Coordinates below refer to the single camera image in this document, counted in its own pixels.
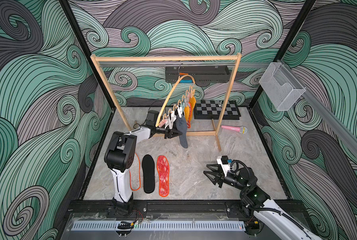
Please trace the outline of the grey insole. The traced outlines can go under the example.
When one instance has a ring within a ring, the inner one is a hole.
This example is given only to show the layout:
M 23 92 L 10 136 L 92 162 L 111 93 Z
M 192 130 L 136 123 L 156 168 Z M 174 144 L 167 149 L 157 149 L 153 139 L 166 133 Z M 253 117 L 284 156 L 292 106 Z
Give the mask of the grey insole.
M 179 132 L 181 132 L 181 135 L 179 136 L 179 141 L 181 146 L 184 149 L 188 148 L 188 142 L 187 142 L 187 137 L 186 137 L 186 133 L 187 133 L 187 123 L 186 123 L 186 119 L 185 117 L 178 117 L 176 119 L 176 128 Z

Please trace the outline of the black insole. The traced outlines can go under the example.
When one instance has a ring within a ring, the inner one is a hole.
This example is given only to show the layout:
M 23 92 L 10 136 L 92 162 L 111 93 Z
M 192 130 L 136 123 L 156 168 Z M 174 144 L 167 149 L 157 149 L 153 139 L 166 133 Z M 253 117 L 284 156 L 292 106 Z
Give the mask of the black insole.
M 142 159 L 143 189 L 146 194 L 155 190 L 155 162 L 151 155 L 145 155 Z

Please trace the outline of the red patterned insole front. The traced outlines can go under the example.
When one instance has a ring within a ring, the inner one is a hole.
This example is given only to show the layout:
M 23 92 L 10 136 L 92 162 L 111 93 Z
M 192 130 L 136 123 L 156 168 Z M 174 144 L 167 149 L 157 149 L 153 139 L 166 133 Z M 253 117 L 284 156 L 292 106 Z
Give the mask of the red patterned insole front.
M 132 191 L 138 191 L 141 188 L 141 161 L 135 153 L 135 167 L 130 169 L 130 188 Z

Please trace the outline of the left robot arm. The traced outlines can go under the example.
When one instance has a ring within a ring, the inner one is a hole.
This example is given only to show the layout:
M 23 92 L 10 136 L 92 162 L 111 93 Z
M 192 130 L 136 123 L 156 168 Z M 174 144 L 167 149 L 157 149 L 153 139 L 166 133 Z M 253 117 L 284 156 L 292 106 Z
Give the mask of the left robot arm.
M 182 132 L 175 128 L 159 127 L 158 112 L 149 111 L 145 123 L 127 133 L 114 132 L 107 147 L 104 162 L 111 171 L 114 182 L 112 202 L 118 214 L 129 216 L 133 212 L 133 192 L 130 187 L 130 167 L 134 161 L 136 144 L 162 134 L 166 139 L 181 137 Z

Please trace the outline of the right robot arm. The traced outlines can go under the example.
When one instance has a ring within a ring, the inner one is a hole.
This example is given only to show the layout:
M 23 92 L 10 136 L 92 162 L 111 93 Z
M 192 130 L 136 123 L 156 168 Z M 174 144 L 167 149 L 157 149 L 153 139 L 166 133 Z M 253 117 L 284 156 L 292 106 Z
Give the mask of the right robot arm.
M 239 160 L 221 160 L 208 164 L 204 171 L 210 181 L 220 188 L 226 184 L 240 190 L 240 212 L 252 217 L 282 240 L 320 240 L 321 237 L 304 227 L 283 210 L 265 191 L 257 185 L 253 169 Z

